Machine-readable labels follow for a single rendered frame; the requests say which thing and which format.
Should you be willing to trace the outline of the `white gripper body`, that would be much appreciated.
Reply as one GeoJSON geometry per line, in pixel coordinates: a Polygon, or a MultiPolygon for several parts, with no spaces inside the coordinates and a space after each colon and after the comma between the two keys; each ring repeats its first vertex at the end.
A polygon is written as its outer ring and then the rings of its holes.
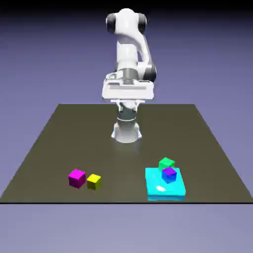
{"type": "Polygon", "coordinates": [[[154,83],[133,80],[133,84],[124,84],[122,79],[105,79],[102,98],[109,100],[152,100],[154,83]]]}

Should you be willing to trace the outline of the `small green cube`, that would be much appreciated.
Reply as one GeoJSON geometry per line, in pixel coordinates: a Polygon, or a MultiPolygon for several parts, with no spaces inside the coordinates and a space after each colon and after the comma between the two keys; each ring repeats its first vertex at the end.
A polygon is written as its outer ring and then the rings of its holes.
{"type": "Polygon", "coordinates": [[[159,161],[158,168],[159,168],[159,170],[163,170],[163,169],[166,169],[169,167],[173,168],[174,164],[175,164],[174,160],[164,157],[159,161]]]}

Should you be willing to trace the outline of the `small blue cube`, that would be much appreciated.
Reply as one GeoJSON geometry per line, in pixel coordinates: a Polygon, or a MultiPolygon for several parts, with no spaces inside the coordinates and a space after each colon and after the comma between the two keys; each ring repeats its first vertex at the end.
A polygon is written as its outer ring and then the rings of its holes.
{"type": "Polygon", "coordinates": [[[176,181],[177,172],[174,168],[168,167],[162,169],[162,179],[167,183],[176,181]]]}

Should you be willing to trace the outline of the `small yellow cube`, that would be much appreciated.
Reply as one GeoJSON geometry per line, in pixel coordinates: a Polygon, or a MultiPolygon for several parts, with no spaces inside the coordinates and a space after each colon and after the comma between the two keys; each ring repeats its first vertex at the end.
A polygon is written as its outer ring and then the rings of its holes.
{"type": "Polygon", "coordinates": [[[98,187],[100,186],[100,183],[101,183],[101,176],[96,174],[91,174],[86,180],[87,188],[92,190],[97,190],[98,187]]]}

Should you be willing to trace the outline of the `small magenta cube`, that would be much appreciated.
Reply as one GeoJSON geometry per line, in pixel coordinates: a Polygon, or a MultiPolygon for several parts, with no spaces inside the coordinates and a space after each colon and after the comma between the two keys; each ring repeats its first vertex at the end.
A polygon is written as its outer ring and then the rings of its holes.
{"type": "Polygon", "coordinates": [[[84,171],[81,171],[79,169],[74,169],[69,175],[68,175],[69,185],[75,188],[81,188],[86,181],[86,174],[84,171]]]}

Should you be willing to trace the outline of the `large cyan box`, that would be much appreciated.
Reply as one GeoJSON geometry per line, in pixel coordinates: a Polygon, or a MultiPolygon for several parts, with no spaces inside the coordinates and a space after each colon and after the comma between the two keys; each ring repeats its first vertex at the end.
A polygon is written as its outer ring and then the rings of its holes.
{"type": "Polygon", "coordinates": [[[185,199],[186,189],[180,168],[174,168],[176,179],[166,183],[159,168],[146,168],[145,180],[148,201],[182,201],[185,199]]]}

